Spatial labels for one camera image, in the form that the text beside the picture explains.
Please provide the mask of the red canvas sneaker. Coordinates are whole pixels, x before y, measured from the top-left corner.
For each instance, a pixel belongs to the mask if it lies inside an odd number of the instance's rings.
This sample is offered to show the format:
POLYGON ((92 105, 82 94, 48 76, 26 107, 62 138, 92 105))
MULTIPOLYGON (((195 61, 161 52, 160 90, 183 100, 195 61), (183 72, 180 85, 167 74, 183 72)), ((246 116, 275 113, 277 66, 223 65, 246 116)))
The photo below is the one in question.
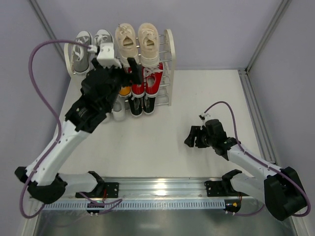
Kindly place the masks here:
POLYGON ((143 76, 145 79, 145 93, 149 98, 157 96, 159 86, 163 77, 163 63, 160 62, 156 67, 144 67, 143 76))
POLYGON ((138 75, 140 78, 141 84, 136 84, 131 86, 131 93, 132 96, 135 98, 141 98, 145 95, 145 85, 144 85, 144 80, 143 80, 143 68, 142 66, 138 66, 138 75))

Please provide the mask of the orange canvas sneaker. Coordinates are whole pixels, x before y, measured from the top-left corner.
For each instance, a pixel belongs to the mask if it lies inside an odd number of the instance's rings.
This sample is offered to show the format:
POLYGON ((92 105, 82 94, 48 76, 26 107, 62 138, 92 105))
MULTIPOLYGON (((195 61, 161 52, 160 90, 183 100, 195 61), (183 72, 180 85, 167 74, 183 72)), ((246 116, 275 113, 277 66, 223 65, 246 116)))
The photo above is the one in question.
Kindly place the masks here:
POLYGON ((131 96, 131 87, 122 87, 119 95, 121 97, 130 97, 131 96))

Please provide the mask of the white sneaker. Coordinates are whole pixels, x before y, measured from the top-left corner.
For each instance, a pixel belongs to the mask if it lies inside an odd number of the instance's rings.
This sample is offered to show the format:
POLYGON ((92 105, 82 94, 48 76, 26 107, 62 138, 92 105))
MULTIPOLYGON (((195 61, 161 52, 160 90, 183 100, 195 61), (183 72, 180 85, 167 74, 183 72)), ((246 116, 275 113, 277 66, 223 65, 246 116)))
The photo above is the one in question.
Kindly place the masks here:
POLYGON ((126 118, 125 100, 118 96, 112 110, 113 118, 116 121, 123 121, 126 118))

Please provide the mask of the cream metal shoe shelf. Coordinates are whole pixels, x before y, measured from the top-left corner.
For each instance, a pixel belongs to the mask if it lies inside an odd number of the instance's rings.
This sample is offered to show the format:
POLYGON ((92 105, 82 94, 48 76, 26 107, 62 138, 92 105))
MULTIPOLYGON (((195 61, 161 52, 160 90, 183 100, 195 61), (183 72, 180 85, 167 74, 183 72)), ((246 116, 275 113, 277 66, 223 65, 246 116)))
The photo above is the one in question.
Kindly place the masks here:
MULTIPOLYGON (((159 86, 159 92, 155 99, 156 106, 172 104, 172 92, 174 84, 174 72, 177 63, 175 45, 172 31, 165 29, 164 33, 159 35, 160 47, 159 47, 159 61, 163 63, 163 77, 159 86)), ((80 95, 81 82, 84 79, 84 75, 78 75, 74 72, 74 63, 72 59, 72 47, 66 43, 63 48, 64 61, 67 68, 67 72, 70 75, 71 82, 70 87, 77 89, 77 94, 80 95)))

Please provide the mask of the beige lace sneaker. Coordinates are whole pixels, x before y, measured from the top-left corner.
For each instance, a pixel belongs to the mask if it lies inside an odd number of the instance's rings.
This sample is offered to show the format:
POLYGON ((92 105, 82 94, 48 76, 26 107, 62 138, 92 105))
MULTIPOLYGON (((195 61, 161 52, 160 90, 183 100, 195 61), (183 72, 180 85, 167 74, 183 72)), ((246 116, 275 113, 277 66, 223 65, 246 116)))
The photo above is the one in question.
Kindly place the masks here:
POLYGON ((138 29, 138 41, 143 67, 155 67, 159 64, 159 33, 151 23, 143 23, 138 29))
POLYGON ((119 24, 115 30, 115 38, 119 48, 120 60, 124 67, 129 67, 128 58, 134 58, 139 63, 136 34, 132 25, 128 23, 119 24))

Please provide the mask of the black canvas sneaker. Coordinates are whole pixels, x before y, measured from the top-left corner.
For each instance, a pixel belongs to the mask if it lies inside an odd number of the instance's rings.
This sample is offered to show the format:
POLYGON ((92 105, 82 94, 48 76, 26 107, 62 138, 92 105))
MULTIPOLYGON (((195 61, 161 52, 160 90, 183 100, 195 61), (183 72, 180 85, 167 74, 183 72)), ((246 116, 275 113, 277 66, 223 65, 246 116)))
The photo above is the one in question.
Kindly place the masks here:
POLYGON ((155 110, 155 97, 144 96, 143 98, 143 111, 145 114, 150 115, 155 110))
POLYGON ((128 98, 130 112, 134 117, 142 115, 142 98, 131 96, 128 98))

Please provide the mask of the grey canvas sneaker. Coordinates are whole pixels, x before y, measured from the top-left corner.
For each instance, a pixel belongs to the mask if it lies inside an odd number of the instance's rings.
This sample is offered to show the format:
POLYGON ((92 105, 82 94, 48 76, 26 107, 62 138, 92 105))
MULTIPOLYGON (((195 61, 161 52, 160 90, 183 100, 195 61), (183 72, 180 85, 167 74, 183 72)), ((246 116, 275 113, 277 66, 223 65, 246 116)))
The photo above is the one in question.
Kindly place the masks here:
POLYGON ((104 43, 106 45, 108 44, 113 49, 115 48, 112 34, 105 29, 99 29, 94 36, 94 44, 97 46, 98 49, 101 49, 101 45, 104 43))
MULTIPOLYGON (((75 42, 89 46, 92 44, 92 36, 88 31, 81 31, 77 34, 75 42)), ((90 52, 88 48, 74 44, 73 52, 73 69, 76 74, 82 74, 90 68, 90 52)))

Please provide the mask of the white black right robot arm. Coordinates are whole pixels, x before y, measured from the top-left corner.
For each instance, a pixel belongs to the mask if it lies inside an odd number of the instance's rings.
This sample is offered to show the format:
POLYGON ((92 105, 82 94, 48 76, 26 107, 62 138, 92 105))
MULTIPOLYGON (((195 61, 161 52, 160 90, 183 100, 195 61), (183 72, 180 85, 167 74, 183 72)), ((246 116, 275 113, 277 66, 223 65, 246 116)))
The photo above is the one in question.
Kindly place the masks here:
POLYGON ((280 221, 307 207, 303 185, 293 168, 281 168, 258 159, 236 138, 228 137, 218 119, 192 126, 184 143, 190 148, 212 148, 217 155, 250 173, 248 176, 235 169, 224 174, 220 181, 206 181, 209 197, 251 196, 280 221))

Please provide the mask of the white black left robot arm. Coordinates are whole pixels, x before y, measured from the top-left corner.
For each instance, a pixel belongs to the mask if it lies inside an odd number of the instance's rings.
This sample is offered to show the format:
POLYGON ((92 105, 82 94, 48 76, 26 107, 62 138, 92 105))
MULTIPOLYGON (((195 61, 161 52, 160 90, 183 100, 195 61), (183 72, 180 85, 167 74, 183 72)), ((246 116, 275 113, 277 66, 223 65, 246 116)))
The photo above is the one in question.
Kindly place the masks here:
POLYGON ((131 72, 124 68, 102 67, 95 59, 81 83, 81 96, 65 114, 62 127, 41 157, 27 167, 18 167, 16 177, 26 184, 30 195, 44 204, 52 204, 64 195, 87 193, 99 195, 104 180, 94 171, 85 174, 60 174, 71 153, 106 119, 122 87, 141 84, 141 67, 134 58, 127 59, 131 72))

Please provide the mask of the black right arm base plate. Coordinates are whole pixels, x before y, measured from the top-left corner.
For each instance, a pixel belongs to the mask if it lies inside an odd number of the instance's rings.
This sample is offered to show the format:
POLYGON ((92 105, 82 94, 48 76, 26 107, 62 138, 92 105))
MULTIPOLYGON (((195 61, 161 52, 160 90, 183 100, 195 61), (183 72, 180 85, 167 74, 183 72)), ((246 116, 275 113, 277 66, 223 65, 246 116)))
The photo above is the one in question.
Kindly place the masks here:
POLYGON ((243 193, 236 191, 230 180, 208 180, 204 182, 208 197, 238 197, 243 193))

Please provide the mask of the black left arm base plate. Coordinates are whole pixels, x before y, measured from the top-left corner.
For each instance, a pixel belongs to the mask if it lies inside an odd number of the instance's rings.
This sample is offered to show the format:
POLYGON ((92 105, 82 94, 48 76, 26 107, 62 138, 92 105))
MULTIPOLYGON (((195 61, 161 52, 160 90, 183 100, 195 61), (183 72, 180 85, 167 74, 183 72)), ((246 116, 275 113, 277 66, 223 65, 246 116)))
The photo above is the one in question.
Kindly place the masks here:
POLYGON ((75 192, 76 198, 118 198, 119 183, 118 182, 100 182, 89 184, 88 187, 75 192))

